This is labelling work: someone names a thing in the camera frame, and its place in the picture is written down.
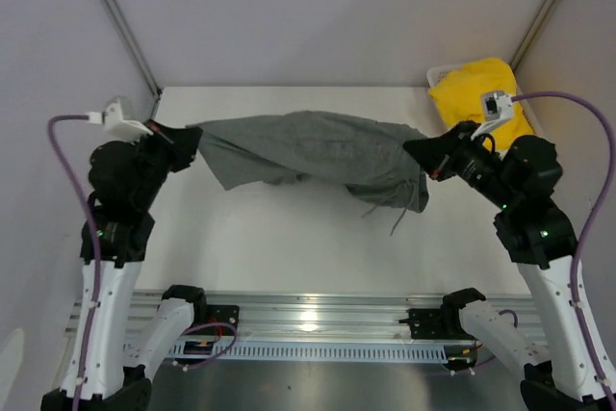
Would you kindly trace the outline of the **grey shorts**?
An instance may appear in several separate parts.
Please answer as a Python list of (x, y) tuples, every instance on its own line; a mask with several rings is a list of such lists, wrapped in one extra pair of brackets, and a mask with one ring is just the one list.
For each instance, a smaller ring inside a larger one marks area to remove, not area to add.
[(420, 214), (424, 170), (403, 148), (425, 136), (406, 124), (329, 112), (247, 116), (198, 123), (199, 152), (222, 187), (318, 180), (343, 186), (374, 209)]

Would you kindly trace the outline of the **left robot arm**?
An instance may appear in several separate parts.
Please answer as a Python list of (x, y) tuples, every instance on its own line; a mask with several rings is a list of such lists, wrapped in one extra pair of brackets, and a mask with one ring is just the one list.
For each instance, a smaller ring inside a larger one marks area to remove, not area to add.
[(144, 410), (152, 382), (184, 332), (208, 324), (202, 289), (175, 285), (157, 315), (130, 346), (125, 335), (131, 299), (155, 220), (149, 209), (171, 173), (188, 168), (202, 132), (154, 120), (133, 141), (108, 141), (90, 155), (90, 195), (67, 175), (86, 216), (80, 257), (83, 292), (77, 340), (62, 384), (45, 394), (43, 410)]

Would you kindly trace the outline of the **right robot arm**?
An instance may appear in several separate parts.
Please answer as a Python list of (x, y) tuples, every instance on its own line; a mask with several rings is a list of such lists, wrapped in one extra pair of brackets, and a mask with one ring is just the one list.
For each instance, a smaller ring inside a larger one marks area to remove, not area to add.
[(477, 128), (461, 122), (403, 148), (431, 179), (457, 176), (499, 207), (497, 237), (526, 282), (547, 344), (534, 345), (475, 289), (445, 296), (441, 329), (483, 343), (516, 375), (529, 410), (612, 410), (615, 368), (585, 303), (581, 240), (552, 200), (562, 175), (555, 146), (525, 135), (500, 155), (484, 146)]

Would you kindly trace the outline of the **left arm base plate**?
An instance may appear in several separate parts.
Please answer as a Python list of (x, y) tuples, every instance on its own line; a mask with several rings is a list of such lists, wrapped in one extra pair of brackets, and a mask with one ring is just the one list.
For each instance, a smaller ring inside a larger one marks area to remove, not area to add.
[(208, 305), (203, 313), (200, 313), (193, 327), (199, 325), (217, 323), (217, 326), (201, 328), (195, 331), (196, 335), (205, 336), (230, 336), (230, 328), (221, 326), (222, 323), (232, 324), (237, 327), (239, 324), (241, 309), (238, 305)]

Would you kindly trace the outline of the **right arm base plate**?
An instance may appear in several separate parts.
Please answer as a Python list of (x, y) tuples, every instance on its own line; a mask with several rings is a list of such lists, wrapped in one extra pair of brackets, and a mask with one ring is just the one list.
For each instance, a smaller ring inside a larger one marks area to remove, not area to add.
[(467, 334), (461, 329), (453, 314), (442, 308), (411, 308), (398, 324), (409, 328), (416, 340), (462, 340)]

